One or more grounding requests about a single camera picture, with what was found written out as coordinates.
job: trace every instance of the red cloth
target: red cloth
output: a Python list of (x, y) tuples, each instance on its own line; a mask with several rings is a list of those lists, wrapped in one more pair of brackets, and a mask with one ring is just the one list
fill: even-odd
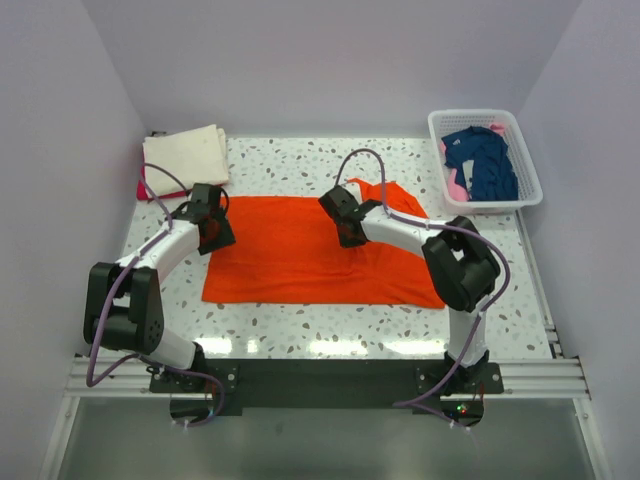
[[(358, 183), (363, 199), (380, 199), (378, 185)], [(387, 200), (426, 217), (395, 183), (387, 184)], [(381, 243), (340, 247), (317, 198), (233, 197), (229, 221), (236, 244), (212, 253), (203, 301), (444, 307), (424, 258)]]

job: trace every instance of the terrazzo surface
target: terrazzo surface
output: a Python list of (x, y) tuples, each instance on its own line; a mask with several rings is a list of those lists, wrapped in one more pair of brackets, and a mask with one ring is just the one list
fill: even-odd
[[(368, 147), (385, 161), (387, 180), (414, 195), (431, 218), (449, 218), (434, 172), (429, 139), (231, 138), (228, 163), (235, 195), (318, 197), (333, 186), (342, 159)], [(360, 155), (344, 178), (379, 182), (378, 164)], [(169, 200), (173, 210), (181, 200)], [(509, 259), (512, 282), (488, 312), (486, 340), (494, 359), (551, 358), (543, 315), (514, 215), (472, 216), (478, 230)], [(123, 254), (162, 223), (153, 203), (138, 202)], [(196, 340), (207, 357), (441, 358), (447, 310), (412, 305), (212, 304), (200, 300), (209, 255), (189, 255), (162, 284), (165, 326)], [(120, 356), (102, 351), (102, 356)]]

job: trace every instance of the white plastic basket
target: white plastic basket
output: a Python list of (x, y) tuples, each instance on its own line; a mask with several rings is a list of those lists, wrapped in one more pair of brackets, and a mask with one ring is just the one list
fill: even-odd
[[(507, 202), (458, 202), (451, 198), (447, 180), (451, 170), (444, 166), (445, 156), (440, 150), (441, 138), (470, 126), (488, 128), (492, 123), (505, 126), (504, 140), (509, 146), (507, 155), (518, 176), (518, 200)], [(447, 211), (458, 214), (506, 213), (521, 207), (537, 205), (542, 201), (542, 188), (531, 161), (529, 150), (516, 118), (505, 110), (437, 110), (429, 115), (429, 132), (436, 152), (440, 184)]]

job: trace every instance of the blue clothing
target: blue clothing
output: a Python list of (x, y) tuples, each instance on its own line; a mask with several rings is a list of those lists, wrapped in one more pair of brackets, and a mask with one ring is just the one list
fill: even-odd
[[(518, 199), (518, 177), (507, 157), (509, 148), (497, 133), (483, 127), (469, 127), (446, 137), (445, 165), (457, 169), (456, 183), (469, 192), (472, 201)], [(471, 190), (464, 180), (462, 164), (473, 160)]]

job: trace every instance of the white wall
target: white wall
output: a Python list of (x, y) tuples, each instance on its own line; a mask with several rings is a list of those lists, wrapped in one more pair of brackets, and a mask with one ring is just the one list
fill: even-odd
[(565, 348), (619, 479), (638, 478), (640, 3), (584, 0), (519, 121), (544, 203), (525, 213)]
[(144, 134), (79, 0), (0, 5), (0, 476), (38, 475)]
[(422, 134), (517, 112), (580, 0), (84, 0), (150, 129)]

